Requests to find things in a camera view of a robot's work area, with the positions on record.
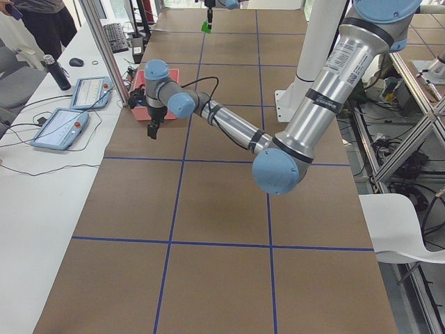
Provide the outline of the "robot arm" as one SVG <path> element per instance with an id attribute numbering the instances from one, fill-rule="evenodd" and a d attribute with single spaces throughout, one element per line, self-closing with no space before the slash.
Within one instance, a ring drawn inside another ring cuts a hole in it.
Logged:
<path id="1" fill-rule="evenodd" d="M 255 154 L 252 173 L 267 193 L 282 195 L 305 177 L 314 149 L 378 55 L 405 48 L 419 1 L 315 1 L 294 82 L 279 91 L 276 107 L 286 128 L 273 136 L 256 128 L 212 96 L 173 81 L 161 60 L 145 64 L 149 111 L 178 118 L 198 115 L 243 149 Z"/>
<path id="2" fill-rule="evenodd" d="M 223 7 L 226 7 L 229 10 L 240 8 L 240 5 L 245 0 L 225 0 L 225 1 L 216 1 L 216 0 L 204 0 L 204 5 L 207 8 L 207 20 L 202 24 L 202 31 L 205 33 L 210 33 L 212 30 L 213 24 L 213 8 L 216 7 L 216 3 L 222 4 Z"/>

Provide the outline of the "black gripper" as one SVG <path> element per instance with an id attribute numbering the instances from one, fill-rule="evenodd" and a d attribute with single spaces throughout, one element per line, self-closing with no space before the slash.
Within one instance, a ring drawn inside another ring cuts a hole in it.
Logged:
<path id="1" fill-rule="evenodd" d="M 207 7 L 207 31 L 212 30 L 213 23 L 213 8 L 214 8 L 214 0 L 204 0 L 204 5 Z"/>
<path id="2" fill-rule="evenodd" d="M 160 124 L 165 121 L 168 109 L 166 106 L 147 106 L 147 112 L 150 116 L 150 123 L 147 125 L 147 136 L 153 140 L 157 138 L 157 132 Z"/>

